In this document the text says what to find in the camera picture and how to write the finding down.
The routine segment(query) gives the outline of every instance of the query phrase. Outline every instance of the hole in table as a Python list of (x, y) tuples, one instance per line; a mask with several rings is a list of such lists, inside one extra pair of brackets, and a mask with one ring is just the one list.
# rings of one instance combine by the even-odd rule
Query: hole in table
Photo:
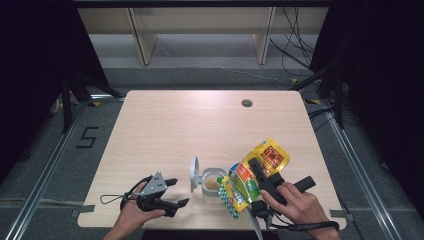
[(241, 101), (241, 105), (243, 105), (243, 107), (251, 107), (253, 105), (253, 102), (250, 99), (244, 99), (243, 101)]

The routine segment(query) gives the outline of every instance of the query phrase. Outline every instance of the human hand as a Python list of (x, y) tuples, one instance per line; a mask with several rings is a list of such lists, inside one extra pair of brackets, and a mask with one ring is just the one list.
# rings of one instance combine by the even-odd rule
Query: human hand
[[(147, 182), (141, 183), (134, 192), (140, 192), (146, 184)], [(104, 240), (124, 239), (137, 229), (140, 229), (147, 221), (163, 215), (165, 215), (165, 210), (162, 209), (143, 212), (137, 206), (136, 197), (131, 196), (122, 208), (115, 225), (104, 237)]]
[[(287, 205), (277, 202), (267, 191), (261, 190), (262, 199), (275, 211), (282, 213), (294, 224), (327, 222), (324, 209), (318, 198), (311, 193), (301, 193), (293, 184), (283, 182), (277, 191), (287, 201)], [(332, 227), (309, 230), (313, 239), (340, 239), (338, 231)]]

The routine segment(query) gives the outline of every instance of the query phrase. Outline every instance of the wooden table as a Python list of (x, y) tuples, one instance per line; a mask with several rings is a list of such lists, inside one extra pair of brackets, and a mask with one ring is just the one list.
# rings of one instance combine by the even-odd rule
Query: wooden table
[[(243, 100), (252, 101), (244, 107)], [(290, 155), (281, 175), (297, 182), (311, 175), (309, 192), (327, 215), (341, 210), (310, 124), (304, 103), (295, 91), (131, 91), (128, 93), (99, 164), (81, 213), (81, 227), (112, 227), (120, 200), (101, 204), (103, 194), (123, 194), (140, 179), (161, 171), (178, 183), (162, 196), (177, 202), (190, 198), (174, 218), (162, 217), (146, 229), (252, 230), (246, 214), (234, 220), (223, 204), (206, 203), (201, 187), (190, 192), (190, 163), (199, 159), (200, 173), (209, 167), (228, 169), (268, 137)], [(344, 218), (332, 218), (345, 228)]]

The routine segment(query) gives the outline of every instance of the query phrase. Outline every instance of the black strap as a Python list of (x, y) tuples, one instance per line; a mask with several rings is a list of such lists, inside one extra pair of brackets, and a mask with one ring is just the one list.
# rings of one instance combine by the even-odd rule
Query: black strap
[(124, 193), (124, 195), (122, 196), (122, 200), (121, 200), (121, 204), (119, 206), (119, 208), (122, 209), (124, 208), (125, 204), (130, 200), (131, 194), (134, 192), (134, 190), (142, 183), (142, 182), (149, 182), (151, 179), (153, 178), (152, 175), (145, 177), (143, 179), (141, 179), (140, 181), (138, 181), (138, 183), (136, 183), (134, 185), (134, 187), (132, 187), (130, 189), (129, 192)]
[(337, 231), (339, 231), (339, 228), (340, 228), (339, 224), (337, 222), (334, 222), (334, 221), (321, 222), (321, 223), (310, 223), (310, 224), (289, 224), (287, 226), (271, 224), (271, 226), (278, 228), (278, 229), (287, 229), (287, 230), (290, 230), (290, 231), (298, 231), (298, 232), (309, 231), (309, 230), (314, 230), (314, 229), (319, 229), (319, 228), (328, 228), (328, 227), (333, 227)]

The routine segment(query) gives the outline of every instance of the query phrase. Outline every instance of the colorful package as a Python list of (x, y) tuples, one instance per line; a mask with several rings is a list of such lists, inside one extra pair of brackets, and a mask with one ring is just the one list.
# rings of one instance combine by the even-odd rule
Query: colorful package
[(228, 203), (239, 213), (260, 195), (259, 184), (249, 166), (253, 158), (259, 160), (267, 177), (280, 172), (290, 160), (284, 149), (268, 138), (231, 167), (222, 183), (229, 197)]

